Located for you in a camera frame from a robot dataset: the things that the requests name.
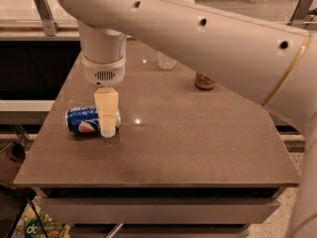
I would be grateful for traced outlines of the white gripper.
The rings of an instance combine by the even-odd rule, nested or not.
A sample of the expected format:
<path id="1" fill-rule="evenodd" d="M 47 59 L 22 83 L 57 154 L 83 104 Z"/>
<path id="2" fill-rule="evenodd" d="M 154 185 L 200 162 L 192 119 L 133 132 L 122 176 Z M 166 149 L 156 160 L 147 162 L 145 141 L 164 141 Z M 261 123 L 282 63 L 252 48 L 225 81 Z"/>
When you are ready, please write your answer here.
<path id="1" fill-rule="evenodd" d="M 104 138 L 111 138 L 116 133 L 119 100 L 118 92 L 113 87 L 125 77 L 126 57 L 104 63 L 80 55 L 80 68 L 90 83 L 101 87 L 94 93 L 100 133 Z"/>

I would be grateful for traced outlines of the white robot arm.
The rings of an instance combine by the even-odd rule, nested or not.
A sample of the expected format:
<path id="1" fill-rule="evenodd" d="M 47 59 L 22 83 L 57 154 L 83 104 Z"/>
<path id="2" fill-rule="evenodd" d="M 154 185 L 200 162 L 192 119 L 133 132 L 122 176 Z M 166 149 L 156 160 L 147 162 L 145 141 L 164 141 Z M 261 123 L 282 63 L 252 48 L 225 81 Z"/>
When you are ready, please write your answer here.
<path id="1" fill-rule="evenodd" d="M 214 78 L 306 139 L 285 238 L 317 236 L 317 37 L 298 28 L 181 0 L 57 0 L 77 19 L 87 78 L 121 73 L 125 38 Z"/>

